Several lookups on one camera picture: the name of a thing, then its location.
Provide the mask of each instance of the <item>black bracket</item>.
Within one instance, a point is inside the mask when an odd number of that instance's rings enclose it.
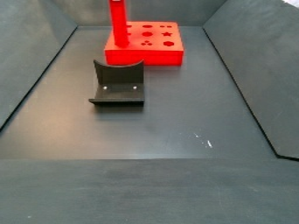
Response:
[[[93,60],[97,73],[97,93],[93,104],[144,103],[144,62],[129,66],[107,66]]]

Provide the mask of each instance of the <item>red cylinder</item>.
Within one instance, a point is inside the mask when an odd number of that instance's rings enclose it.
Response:
[[[115,34],[115,44],[116,46],[125,47],[128,45],[125,0],[108,0],[108,2]]]

